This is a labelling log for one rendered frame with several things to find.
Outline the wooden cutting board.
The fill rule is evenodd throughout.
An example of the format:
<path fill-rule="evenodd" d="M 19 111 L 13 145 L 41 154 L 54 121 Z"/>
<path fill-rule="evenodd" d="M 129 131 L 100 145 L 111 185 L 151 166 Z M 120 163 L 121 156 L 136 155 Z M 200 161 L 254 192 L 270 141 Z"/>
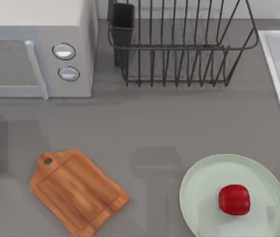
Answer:
<path fill-rule="evenodd" d="M 41 154 L 30 189 L 72 237 L 93 237 L 130 200 L 79 149 Z"/>

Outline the pale microwave oven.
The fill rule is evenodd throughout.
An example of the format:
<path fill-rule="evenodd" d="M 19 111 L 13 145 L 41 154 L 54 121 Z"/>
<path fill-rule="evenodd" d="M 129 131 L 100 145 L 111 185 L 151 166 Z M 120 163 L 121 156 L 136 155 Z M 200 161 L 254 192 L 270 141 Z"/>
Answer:
<path fill-rule="evenodd" d="M 0 0 L 0 98 L 41 97 L 25 41 L 35 53 L 48 99 L 90 97 L 97 51 L 96 0 Z M 68 43 L 75 48 L 71 60 L 60 60 L 52 47 Z M 76 81 L 58 75 L 63 67 L 80 72 Z"/>

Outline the large microwave knob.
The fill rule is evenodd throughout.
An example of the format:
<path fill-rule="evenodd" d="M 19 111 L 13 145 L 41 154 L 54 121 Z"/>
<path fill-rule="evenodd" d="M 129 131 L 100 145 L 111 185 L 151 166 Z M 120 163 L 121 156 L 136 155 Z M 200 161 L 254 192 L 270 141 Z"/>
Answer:
<path fill-rule="evenodd" d="M 71 60 L 76 56 L 75 48 L 65 42 L 54 45 L 52 47 L 52 53 L 60 60 Z"/>

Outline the small microwave knob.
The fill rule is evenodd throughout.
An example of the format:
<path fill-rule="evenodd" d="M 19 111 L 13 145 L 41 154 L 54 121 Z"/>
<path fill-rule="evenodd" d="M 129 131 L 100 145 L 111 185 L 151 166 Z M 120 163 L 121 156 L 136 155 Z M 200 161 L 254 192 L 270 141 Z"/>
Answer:
<path fill-rule="evenodd" d="M 76 81 L 80 77 L 80 72 L 75 67 L 63 67 L 58 70 L 59 77 L 64 81 Z"/>

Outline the pale green plate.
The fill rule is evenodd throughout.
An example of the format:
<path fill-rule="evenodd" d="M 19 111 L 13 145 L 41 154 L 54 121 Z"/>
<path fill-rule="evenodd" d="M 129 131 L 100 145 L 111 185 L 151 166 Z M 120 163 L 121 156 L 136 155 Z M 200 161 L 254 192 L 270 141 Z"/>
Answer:
<path fill-rule="evenodd" d="M 234 184 L 249 192 L 245 215 L 229 215 L 219 207 L 220 190 Z M 179 206 L 196 237 L 280 237 L 280 182 L 250 158 L 216 154 L 196 162 L 182 179 Z"/>

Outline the red bell pepper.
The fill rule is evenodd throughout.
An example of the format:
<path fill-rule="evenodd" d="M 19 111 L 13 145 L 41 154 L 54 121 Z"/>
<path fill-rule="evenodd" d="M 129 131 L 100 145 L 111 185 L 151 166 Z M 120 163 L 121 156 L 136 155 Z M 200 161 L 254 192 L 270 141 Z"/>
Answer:
<path fill-rule="evenodd" d="M 240 184 L 227 185 L 219 191 L 218 204 L 225 214 L 246 215 L 251 207 L 248 189 Z"/>

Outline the black cutlery holder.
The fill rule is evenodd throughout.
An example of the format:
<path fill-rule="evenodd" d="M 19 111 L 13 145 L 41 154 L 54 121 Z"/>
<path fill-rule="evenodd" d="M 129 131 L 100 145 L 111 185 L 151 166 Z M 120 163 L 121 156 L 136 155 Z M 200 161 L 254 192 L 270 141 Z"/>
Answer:
<path fill-rule="evenodd" d="M 114 47 L 128 47 L 134 30 L 135 6 L 108 0 L 107 21 Z"/>

